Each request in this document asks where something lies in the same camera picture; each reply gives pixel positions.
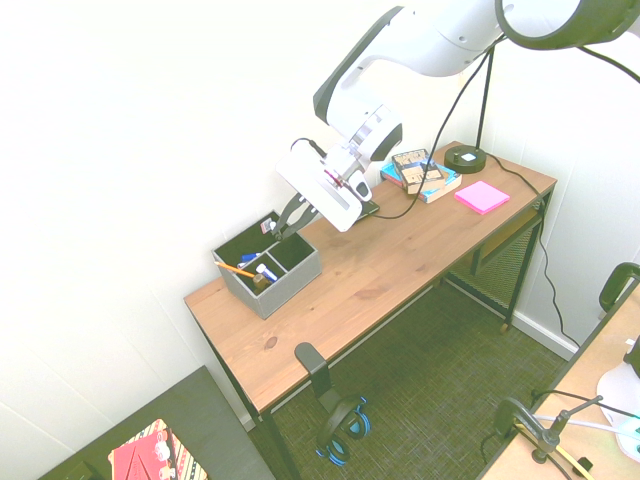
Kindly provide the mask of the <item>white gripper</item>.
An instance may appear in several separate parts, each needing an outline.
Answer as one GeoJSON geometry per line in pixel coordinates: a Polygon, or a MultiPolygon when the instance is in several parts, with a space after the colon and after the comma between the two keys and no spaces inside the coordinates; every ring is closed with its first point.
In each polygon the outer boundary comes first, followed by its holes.
{"type": "Polygon", "coordinates": [[[298,192],[286,204],[271,234],[278,241],[289,238],[307,226],[318,214],[338,231],[351,228],[362,212],[361,201],[347,187],[339,186],[326,173],[326,166],[313,148],[295,148],[276,164],[276,171],[298,192]],[[288,224],[293,212],[308,206],[299,220],[288,224]]]}

